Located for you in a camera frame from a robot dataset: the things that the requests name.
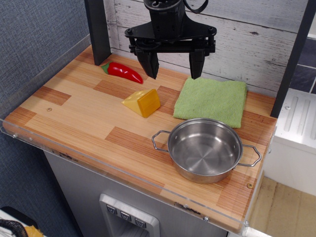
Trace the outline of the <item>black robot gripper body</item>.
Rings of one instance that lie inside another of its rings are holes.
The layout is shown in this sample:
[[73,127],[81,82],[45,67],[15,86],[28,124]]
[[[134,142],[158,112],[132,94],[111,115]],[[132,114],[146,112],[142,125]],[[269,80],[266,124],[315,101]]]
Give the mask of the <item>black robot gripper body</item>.
[[124,34],[130,41],[130,50],[139,48],[144,52],[185,53],[204,49],[205,54],[215,52],[215,27],[191,20],[186,9],[201,13],[207,7],[192,9],[185,0],[145,0],[151,21],[128,28]]

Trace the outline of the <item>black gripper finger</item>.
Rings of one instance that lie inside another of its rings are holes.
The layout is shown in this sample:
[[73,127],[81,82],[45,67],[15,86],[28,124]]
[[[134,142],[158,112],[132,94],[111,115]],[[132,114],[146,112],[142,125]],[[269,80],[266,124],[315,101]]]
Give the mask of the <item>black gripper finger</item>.
[[197,79],[201,76],[204,66],[204,50],[195,49],[189,53],[189,63],[192,79]]
[[143,49],[136,48],[137,59],[147,76],[156,79],[158,74],[158,55],[156,52],[146,52]]

